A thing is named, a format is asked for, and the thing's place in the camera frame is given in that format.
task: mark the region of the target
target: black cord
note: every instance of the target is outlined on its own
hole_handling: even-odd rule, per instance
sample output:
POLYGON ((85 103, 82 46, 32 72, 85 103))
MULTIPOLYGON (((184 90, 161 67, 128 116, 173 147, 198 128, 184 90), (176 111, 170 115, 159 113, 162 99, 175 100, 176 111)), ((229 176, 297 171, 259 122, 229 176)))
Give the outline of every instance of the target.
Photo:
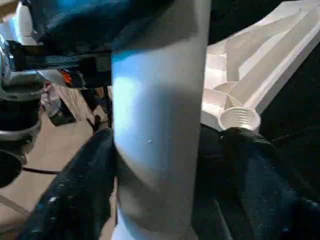
POLYGON ((45 175, 57 175, 60 172, 59 171, 49 171, 49 170, 41 170, 41 169, 34 169, 29 167, 23 167, 23 171, 34 173, 34 174, 45 174, 45 175))
POLYGON ((291 139, 297 138, 297 137, 301 137, 301 135, 306 134, 308 132, 317 132, 320 131, 320 126, 319 125, 315 125, 315 126, 308 126, 306 128, 304 128, 303 130, 300 131, 296 131, 292 134, 287 134, 287 135, 283 135, 283 136, 279 136, 277 138, 272 139, 270 142, 271 143, 281 143, 281 142, 286 142, 289 141, 291 139))

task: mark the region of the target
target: white plastic part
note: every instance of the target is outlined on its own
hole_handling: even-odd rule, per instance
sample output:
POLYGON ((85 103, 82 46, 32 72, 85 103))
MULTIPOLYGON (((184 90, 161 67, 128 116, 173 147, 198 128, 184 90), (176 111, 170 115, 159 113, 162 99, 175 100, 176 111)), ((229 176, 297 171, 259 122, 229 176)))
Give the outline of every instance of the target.
POLYGON ((222 93, 236 107, 261 114, 319 42, 320 1, 304 0, 283 2, 256 24, 209 46, 204 88, 211 96, 203 96, 201 122, 222 130, 221 114, 235 107, 222 104, 222 93))
POLYGON ((196 239, 191 214, 210 6, 211 0, 176 0, 112 55, 121 156, 113 240, 196 239))
POLYGON ((257 131, 260 126, 259 114, 246 107, 231 107, 223 111, 218 119, 222 130, 238 127, 257 131))
MULTIPOLYGON (((34 29, 29 8, 23 5, 21 2, 19 2, 16 8, 15 16, 9 20, 9 26, 11 26, 14 31, 15 40, 20 44, 25 46, 38 45, 32 36, 34 29)), ((57 70, 49 69, 29 72, 33 75, 40 75, 53 84, 66 86, 63 76, 57 70)))

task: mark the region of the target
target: floor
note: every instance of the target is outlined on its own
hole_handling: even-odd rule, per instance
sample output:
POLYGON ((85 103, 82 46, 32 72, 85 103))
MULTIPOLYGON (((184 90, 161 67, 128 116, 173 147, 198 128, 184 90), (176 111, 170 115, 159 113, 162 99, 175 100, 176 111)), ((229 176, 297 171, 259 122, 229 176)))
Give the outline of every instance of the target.
MULTIPOLYGON (((55 127, 48 117, 43 115, 42 129, 35 147, 27 156, 26 167, 52 171, 61 170, 91 134, 92 129, 86 121, 55 127)), ((14 183, 0 189, 0 194, 31 211, 53 178, 54 176, 50 175, 23 172, 14 183)), ((10 226, 25 220, 26 216, 0 203, 0 226, 10 226)), ((113 217, 105 225, 101 236, 102 240, 111 238, 114 225, 115 219, 113 217)), ((14 233, 0 235, 0 240, 14 239, 14 235, 14 233)))

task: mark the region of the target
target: white pvc pipe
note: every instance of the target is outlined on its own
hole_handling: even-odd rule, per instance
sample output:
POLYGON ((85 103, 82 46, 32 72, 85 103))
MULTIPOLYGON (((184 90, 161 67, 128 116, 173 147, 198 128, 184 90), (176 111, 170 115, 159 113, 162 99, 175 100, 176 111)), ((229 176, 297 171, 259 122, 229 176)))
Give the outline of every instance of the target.
POLYGON ((191 228, 211 0, 176 0, 112 56, 113 240, 195 240, 191 228))

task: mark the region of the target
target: black fabric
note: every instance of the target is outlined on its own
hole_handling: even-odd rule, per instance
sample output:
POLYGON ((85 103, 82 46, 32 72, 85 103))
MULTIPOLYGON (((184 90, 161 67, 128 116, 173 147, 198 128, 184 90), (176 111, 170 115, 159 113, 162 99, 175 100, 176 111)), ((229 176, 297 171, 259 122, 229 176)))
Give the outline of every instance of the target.
POLYGON ((244 128, 225 131, 222 146, 254 239, 279 239, 285 225, 290 225, 297 196, 272 163, 277 157, 274 146, 258 133, 244 128))
POLYGON ((110 217, 116 155, 112 130, 92 136, 53 180, 18 240, 98 240, 110 217))
POLYGON ((26 0, 35 38, 65 52, 130 41, 174 0, 26 0))
POLYGON ((201 127, 192 225, 202 240, 314 240, 320 206, 275 148, 242 128, 201 127))
MULTIPOLYGON (((114 49, 130 42, 174 0, 23 0, 35 38, 64 52, 114 49)), ((282 0, 213 0, 209 44, 258 22, 282 0)), ((192 18, 192 10, 185 14, 192 18)))

